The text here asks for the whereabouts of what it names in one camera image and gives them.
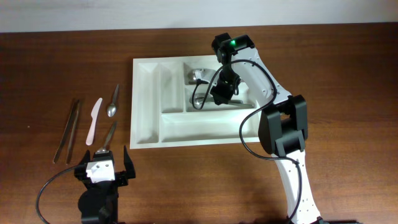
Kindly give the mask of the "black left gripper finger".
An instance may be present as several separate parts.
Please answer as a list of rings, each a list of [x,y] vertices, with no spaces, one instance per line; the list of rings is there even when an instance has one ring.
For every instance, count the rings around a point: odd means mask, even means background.
[[[89,163],[89,161],[90,161],[90,151],[89,150],[86,150],[86,152],[85,152],[85,154],[84,154],[84,156],[83,156],[83,158],[81,159],[81,161],[79,162],[79,166],[80,166],[80,168],[82,169],[82,168],[85,168],[86,166],[87,166],[87,163]]]
[[[135,179],[136,171],[134,168],[134,164],[127,152],[127,147],[124,146],[124,167],[125,167],[125,177],[127,179]]]

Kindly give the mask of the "large steel spoon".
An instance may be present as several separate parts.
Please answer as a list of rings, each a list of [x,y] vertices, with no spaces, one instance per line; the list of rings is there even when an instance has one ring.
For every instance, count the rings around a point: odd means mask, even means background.
[[[191,97],[189,99],[189,102],[193,103],[198,108],[199,106],[202,105],[202,103],[204,101],[204,98],[205,98],[205,94],[204,93],[200,93],[198,95],[195,95],[194,97]],[[215,100],[214,100],[213,97],[208,97],[206,99],[206,102],[214,103]],[[242,106],[242,105],[244,105],[244,103],[241,100],[230,100],[230,101],[227,102],[227,105]]]

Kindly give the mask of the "small steel teaspoon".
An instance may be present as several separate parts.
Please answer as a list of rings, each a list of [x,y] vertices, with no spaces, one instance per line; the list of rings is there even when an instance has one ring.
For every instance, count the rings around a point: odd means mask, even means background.
[[[116,114],[116,112],[117,112],[116,102],[117,102],[117,99],[118,99],[118,93],[119,93],[119,84],[116,85],[116,88],[115,88],[114,93],[113,93],[112,101],[111,101],[111,103],[108,105],[108,107],[106,109],[108,117],[113,117]]]

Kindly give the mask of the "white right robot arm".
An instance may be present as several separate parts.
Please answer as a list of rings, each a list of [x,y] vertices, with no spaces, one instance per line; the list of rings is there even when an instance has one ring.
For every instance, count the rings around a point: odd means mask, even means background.
[[[211,44],[222,66],[207,92],[215,103],[228,104],[241,82],[254,94],[258,109],[247,117],[260,117],[258,138],[263,158],[277,164],[287,199],[289,223],[323,223],[313,199],[305,165],[308,138],[307,103],[292,95],[272,76],[248,35],[217,35]]]

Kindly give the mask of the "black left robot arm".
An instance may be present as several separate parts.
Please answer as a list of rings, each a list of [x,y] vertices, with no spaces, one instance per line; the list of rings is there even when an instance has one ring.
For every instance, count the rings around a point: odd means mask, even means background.
[[[118,222],[118,188],[127,186],[130,179],[136,178],[134,164],[123,149],[125,169],[114,170],[113,153],[100,149],[90,156],[86,151],[74,176],[86,187],[78,200],[82,223],[117,223]]]

